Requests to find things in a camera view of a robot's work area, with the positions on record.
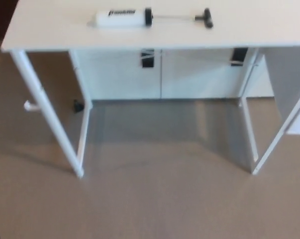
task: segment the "cabinet door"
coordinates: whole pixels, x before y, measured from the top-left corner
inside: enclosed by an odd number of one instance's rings
[[[93,100],[158,99],[161,57],[142,68],[141,51],[76,50],[83,80]]]
[[[162,98],[236,98],[241,66],[229,63],[233,49],[165,50],[162,57]],[[253,71],[257,77],[251,94],[272,96],[266,64]]]

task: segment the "beige carpet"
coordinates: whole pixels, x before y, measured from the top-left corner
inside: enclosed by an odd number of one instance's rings
[[[31,54],[74,145],[80,98],[64,53]],[[9,55],[0,54],[3,239],[300,239],[300,136],[284,136],[259,175],[231,101],[95,103],[77,179]],[[259,150],[279,125],[250,100]]]

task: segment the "black handle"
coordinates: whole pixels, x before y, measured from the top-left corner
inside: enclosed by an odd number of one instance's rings
[[[202,15],[196,15],[195,21],[204,21],[205,27],[208,29],[213,28],[213,22],[211,20],[211,14],[209,8],[205,8]]]
[[[154,49],[144,49],[141,52],[142,68],[154,68]]]

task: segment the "table leg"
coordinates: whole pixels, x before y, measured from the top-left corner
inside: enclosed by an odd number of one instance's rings
[[[251,76],[251,73],[254,69],[254,66],[257,61],[259,49],[258,48],[249,48],[246,54],[246,58],[242,67],[241,73],[241,88],[239,91],[239,106],[242,108],[243,117],[246,125],[248,143],[253,155],[254,162],[258,160],[258,150],[256,139],[254,135],[253,125],[249,113],[248,103],[247,103],[247,93],[248,93],[248,83]]]
[[[286,132],[286,130],[288,129],[288,127],[290,126],[290,124],[292,123],[292,121],[294,120],[296,115],[299,113],[299,111],[300,111],[300,98],[297,101],[297,103],[295,104],[293,110],[290,112],[289,116],[286,118],[285,122],[283,122],[282,126],[280,127],[277,134],[275,135],[273,141],[270,143],[269,147],[266,149],[264,155],[261,157],[261,159],[257,163],[255,169],[253,170],[254,175],[257,174],[259,172],[259,170],[261,169],[261,167],[264,165],[264,163],[268,159],[269,155],[274,150],[274,148],[278,144],[279,140],[282,138],[282,136],[284,135],[284,133]]]
[[[27,87],[36,100],[40,110],[47,120],[51,130],[55,134],[62,150],[64,151],[69,163],[74,169],[78,177],[83,177],[84,170],[81,163],[78,161],[76,153],[69,141],[64,128],[62,127],[56,112],[54,111],[51,102],[49,101],[45,90],[43,89],[40,80],[34,71],[31,62],[24,50],[13,50],[10,52],[17,68],[20,71]]]
[[[89,115],[90,115],[90,110],[93,107],[93,104],[92,104],[92,100],[91,100],[91,96],[90,96],[88,87],[86,86],[86,82],[84,80],[84,76],[82,74],[82,70],[80,68],[80,63],[79,63],[79,59],[78,59],[76,50],[75,49],[69,50],[69,56],[72,61],[73,69],[76,74],[81,93],[85,100],[85,110],[84,110],[83,122],[82,122],[82,126],[81,126],[79,147],[78,147],[78,153],[77,153],[79,162],[82,164],[82,162],[84,160],[84,154],[85,154],[85,148],[86,148]]]

